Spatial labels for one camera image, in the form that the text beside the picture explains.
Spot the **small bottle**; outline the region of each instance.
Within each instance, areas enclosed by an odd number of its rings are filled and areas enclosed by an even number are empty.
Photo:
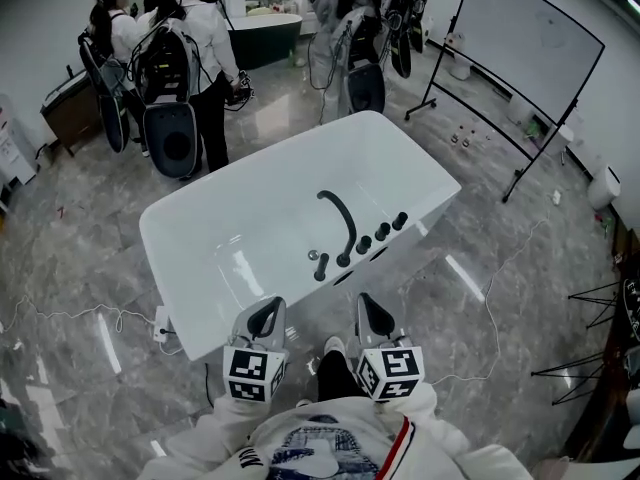
[[[471,141],[473,140],[473,138],[476,136],[476,131],[475,130],[471,130],[471,133],[469,135],[467,135],[467,137],[462,141],[462,145],[465,148],[469,147],[469,144],[471,144]]]
[[[464,126],[460,125],[460,128],[458,128],[457,131],[453,132],[453,135],[451,136],[451,142],[456,144],[460,140],[460,137],[462,137],[463,134],[464,134]]]

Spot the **whiteboard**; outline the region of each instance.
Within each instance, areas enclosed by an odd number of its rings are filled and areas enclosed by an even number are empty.
[[[545,0],[463,0],[460,50],[558,123],[604,45]]]

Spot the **white sneaker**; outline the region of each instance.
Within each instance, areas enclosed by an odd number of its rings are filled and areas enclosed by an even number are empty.
[[[340,352],[346,359],[347,347],[344,346],[344,342],[337,336],[331,336],[324,344],[324,355],[326,356],[331,351]]]

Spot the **gray tile floor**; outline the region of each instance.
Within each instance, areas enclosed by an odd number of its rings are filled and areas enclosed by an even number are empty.
[[[451,59],[445,59],[445,68]],[[522,253],[495,277],[488,304],[501,357],[490,379],[437,384],[439,412],[476,445],[499,442],[531,466],[557,454],[584,408],[584,399],[551,407],[567,389],[564,379],[532,379],[542,369],[597,351],[606,326],[586,332],[598,308],[569,302],[567,294],[614,279],[610,244],[586,199],[580,170],[543,156],[508,204],[500,202],[514,169],[525,159],[459,104],[441,97],[438,108],[404,122],[417,104],[435,64],[435,52],[414,54],[414,74],[389,73],[385,114],[462,185],[462,192],[430,234],[393,269],[373,279],[370,292],[401,310],[423,346],[431,382],[455,373],[486,376],[497,353],[485,304],[451,267],[453,258],[477,286],[513,256],[541,224]],[[305,68],[274,64],[252,73],[257,97],[227,115],[232,160],[313,127],[321,100]],[[506,102],[482,79],[441,81],[500,125]],[[469,148],[452,144],[460,123],[478,130]],[[161,303],[138,230],[142,211],[181,187],[160,176],[135,146],[110,152],[104,138],[85,144],[75,159],[61,154],[12,197],[12,215],[0,235],[0,320],[7,326],[25,294],[50,314],[105,304],[153,319]],[[550,202],[562,193],[559,207]],[[355,355],[352,301],[321,314],[292,315],[293,364],[274,411],[313,397],[312,372],[324,340],[339,334]],[[104,324],[120,373],[107,355]],[[14,327],[0,335],[0,389],[14,420],[44,450],[53,478],[133,479],[155,455],[152,442],[193,425],[208,410],[204,367],[184,354],[165,356],[140,318],[102,308],[68,319],[37,317],[20,306]],[[167,350],[179,343],[170,341]],[[220,364],[210,389],[222,393]]]

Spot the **power outlet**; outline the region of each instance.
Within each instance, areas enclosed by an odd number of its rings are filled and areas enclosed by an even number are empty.
[[[169,310],[166,306],[158,306],[156,309],[156,323],[153,326],[153,341],[158,343],[166,343],[167,335],[162,334],[160,329],[169,328]]]

